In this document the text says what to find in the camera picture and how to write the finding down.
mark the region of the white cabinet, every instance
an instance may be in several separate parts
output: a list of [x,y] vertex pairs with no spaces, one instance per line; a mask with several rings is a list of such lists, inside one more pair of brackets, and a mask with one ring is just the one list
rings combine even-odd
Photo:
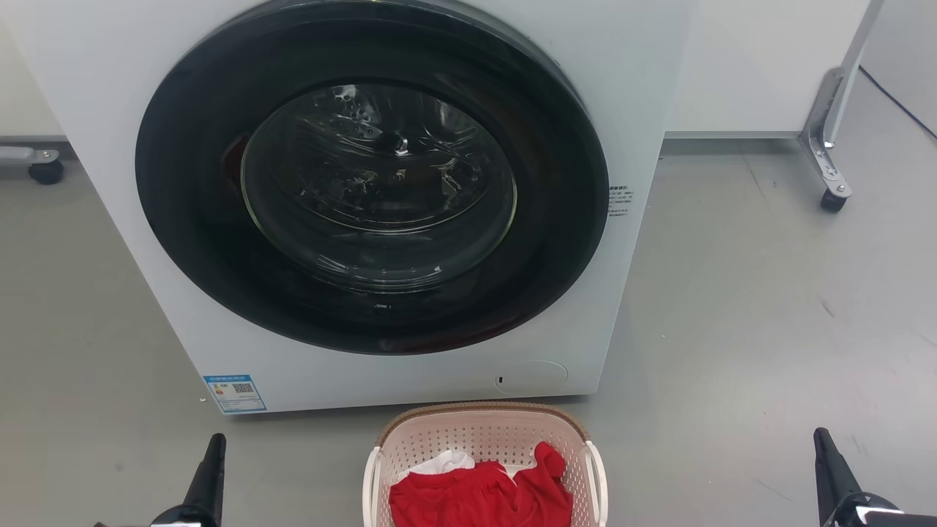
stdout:
[[668,137],[792,136],[869,0],[700,0]]
[[62,139],[65,132],[0,20],[0,141]]

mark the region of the black cable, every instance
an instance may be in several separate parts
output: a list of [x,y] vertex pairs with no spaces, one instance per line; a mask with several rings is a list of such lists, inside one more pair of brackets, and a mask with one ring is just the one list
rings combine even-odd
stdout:
[[930,128],[928,128],[928,126],[925,125],[924,123],[922,123],[920,119],[918,119],[917,117],[915,117],[915,115],[914,115],[913,113],[911,113],[911,111],[909,111],[907,108],[905,108],[903,104],[901,104],[900,102],[898,102],[898,100],[897,100],[896,98],[892,97],[892,95],[891,95],[890,93],[888,93],[888,90],[884,89],[881,84],[878,84],[878,81],[876,81],[871,75],[869,75],[869,73],[866,71],[866,69],[863,68],[861,65],[859,65],[859,71],[861,71],[862,74],[866,76],[866,79],[869,79],[870,81],[872,81],[872,83],[875,84],[875,87],[878,88],[879,91],[881,91],[882,93],[884,93],[887,98],[890,98],[892,102],[894,102],[895,104],[897,104],[898,107],[901,108],[901,110],[902,110],[903,112],[905,112],[909,117],[911,117],[912,119],[914,119],[914,121],[917,123],[917,125],[918,125],[919,127],[922,127],[922,128],[924,129],[924,131],[926,131],[928,134],[930,134],[930,137],[932,137],[932,138],[934,138],[935,140],[937,140],[937,134],[935,134],[935,133],[933,132],[933,130],[931,130]]

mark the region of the red clothing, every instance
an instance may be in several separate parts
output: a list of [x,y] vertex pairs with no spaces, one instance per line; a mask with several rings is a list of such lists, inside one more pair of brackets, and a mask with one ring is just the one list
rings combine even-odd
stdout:
[[391,487],[395,527],[570,527],[573,496],[559,479],[566,460],[549,444],[512,481],[497,461],[446,474],[410,474]]

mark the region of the black door rim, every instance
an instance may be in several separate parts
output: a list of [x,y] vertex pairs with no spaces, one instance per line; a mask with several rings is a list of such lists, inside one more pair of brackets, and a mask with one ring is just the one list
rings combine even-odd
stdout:
[[[420,90],[498,141],[517,204],[483,262],[430,291],[350,292],[311,278],[260,234],[226,173],[232,146],[290,100],[343,83]],[[158,87],[136,166],[156,238],[197,286],[254,324],[343,352],[442,352],[529,321],[582,274],[607,215],[601,145],[557,66],[453,6],[327,1],[238,17]]]

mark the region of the caster wheel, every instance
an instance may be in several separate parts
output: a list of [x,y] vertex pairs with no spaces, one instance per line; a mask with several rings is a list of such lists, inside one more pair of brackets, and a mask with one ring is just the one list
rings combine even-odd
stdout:
[[840,212],[842,206],[845,204],[846,198],[841,198],[840,196],[830,192],[829,188],[826,190],[826,192],[823,193],[823,199],[820,200],[820,206],[824,210],[828,210],[830,212]]
[[64,171],[65,167],[62,166],[62,161],[57,159],[51,163],[36,164],[29,167],[29,177],[35,179],[40,185],[55,185],[62,181],[62,172]]

